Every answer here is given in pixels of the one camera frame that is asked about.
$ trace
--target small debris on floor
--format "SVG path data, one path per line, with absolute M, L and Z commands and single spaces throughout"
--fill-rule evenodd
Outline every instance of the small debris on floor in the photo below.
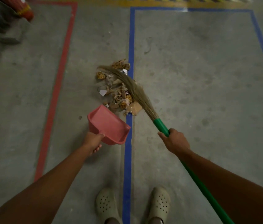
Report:
M 122 74 L 128 74 L 130 64 L 126 63 L 126 59 L 119 60 L 112 64 L 114 69 L 118 69 Z M 107 74 L 103 71 L 96 72 L 97 79 L 104 81 L 104 86 L 100 86 L 97 90 L 103 97 L 107 97 L 109 102 L 104 102 L 104 105 L 112 112 L 122 111 L 126 116 L 128 113 L 137 115 L 142 109 L 141 105 L 136 102 L 126 86 L 114 75 Z

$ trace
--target person's left hand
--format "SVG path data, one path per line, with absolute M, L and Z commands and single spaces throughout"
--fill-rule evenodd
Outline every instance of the person's left hand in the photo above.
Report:
M 94 134 L 87 132 L 84 137 L 82 147 L 89 150 L 89 155 L 96 153 L 101 148 L 101 140 L 104 138 L 103 134 Z

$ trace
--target pink dustpan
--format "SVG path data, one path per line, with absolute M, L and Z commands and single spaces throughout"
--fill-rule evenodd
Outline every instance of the pink dustpan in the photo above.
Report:
M 130 126 L 112 113 L 104 105 L 88 114 L 89 130 L 94 134 L 103 133 L 103 143 L 107 145 L 123 144 Z

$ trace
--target red line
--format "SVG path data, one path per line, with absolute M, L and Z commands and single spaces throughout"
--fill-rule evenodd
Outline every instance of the red line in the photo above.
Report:
M 48 153 L 48 146 L 50 144 L 51 132 L 52 132 L 53 124 L 54 124 L 56 107 L 57 107 L 58 98 L 59 98 L 59 94 L 60 94 L 60 90 L 62 86 L 63 75 L 64 75 L 65 65 L 67 61 L 67 54 L 68 54 L 69 45 L 70 45 L 70 38 L 71 38 L 72 30 L 74 27 L 74 19 L 77 13 L 77 2 L 36 1 L 36 3 L 71 5 L 72 10 L 71 10 L 71 17 L 69 20 L 69 24 L 68 24 L 68 28 L 67 28 L 67 32 L 66 32 L 66 36 L 64 40 L 62 55 L 61 55 L 61 59 L 59 62 L 59 68 L 58 68 L 58 72 L 57 72 L 56 79 L 55 79 L 55 85 L 53 88 L 52 98 L 51 98 L 50 106 L 48 109 L 48 114 L 47 114 L 46 124 L 45 124 L 44 133 L 42 137 L 34 181 L 37 181 L 42 176 L 44 167 L 46 164 L 46 156 Z

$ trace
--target person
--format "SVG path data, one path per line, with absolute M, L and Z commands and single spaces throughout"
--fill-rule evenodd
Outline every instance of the person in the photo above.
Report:
M 234 223 L 263 223 L 263 187 L 195 154 L 183 133 L 170 129 L 168 137 L 161 132 L 158 135 L 167 149 L 200 178 Z M 103 137 L 88 132 L 80 148 L 0 207 L 0 223 L 51 223 L 84 161 L 101 148 Z M 122 224 L 111 189 L 102 189 L 95 205 L 103 223 Z M 148 223 L 165 224 L 169 209 L 167 191 L 154 188 Z

